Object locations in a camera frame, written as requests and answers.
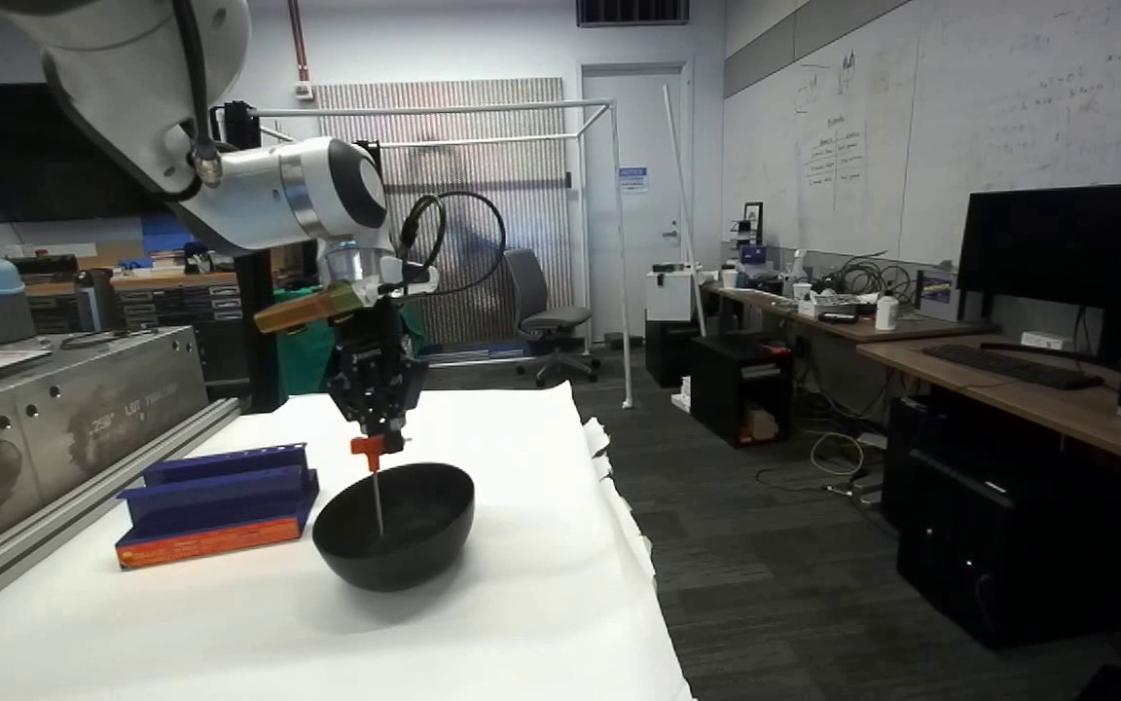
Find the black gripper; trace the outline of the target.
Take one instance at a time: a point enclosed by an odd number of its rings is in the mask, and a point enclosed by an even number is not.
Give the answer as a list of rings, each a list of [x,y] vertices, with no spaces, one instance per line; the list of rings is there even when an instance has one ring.
[[[401,307],[378,298],[333,324],[329,398],[365,436],[396,438],[423,385],[423,362],[404,341]]]

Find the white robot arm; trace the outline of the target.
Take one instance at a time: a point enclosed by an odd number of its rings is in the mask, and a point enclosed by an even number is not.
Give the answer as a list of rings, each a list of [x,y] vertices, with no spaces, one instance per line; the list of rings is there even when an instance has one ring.
[[[229,149],[213,102],[250,59],[250,0],[0,0],[38,42],[64,111],[139,186],[234,254],[316,240],[325,282],[253,314],[263,333],[329,324],[325,389],[365,438],[401,447],[422,398],[378,159],[338,137]]]

